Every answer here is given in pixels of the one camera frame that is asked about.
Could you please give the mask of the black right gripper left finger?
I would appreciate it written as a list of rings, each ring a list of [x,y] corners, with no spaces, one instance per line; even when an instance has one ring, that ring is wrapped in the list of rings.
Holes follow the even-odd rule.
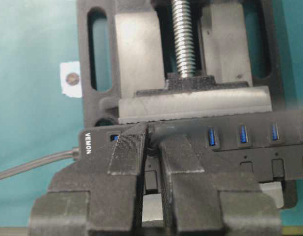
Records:
[[[122,132],[53,176],[30,236],[130,236],[142,224],[147,124]]]

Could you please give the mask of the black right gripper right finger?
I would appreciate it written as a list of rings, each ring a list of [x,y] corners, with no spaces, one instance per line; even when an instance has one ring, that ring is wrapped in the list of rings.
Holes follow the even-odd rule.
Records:
[[[179,134],[159,142],[165,225],[176,236],[279,236],[280,213],[253,174],[203,138]]]

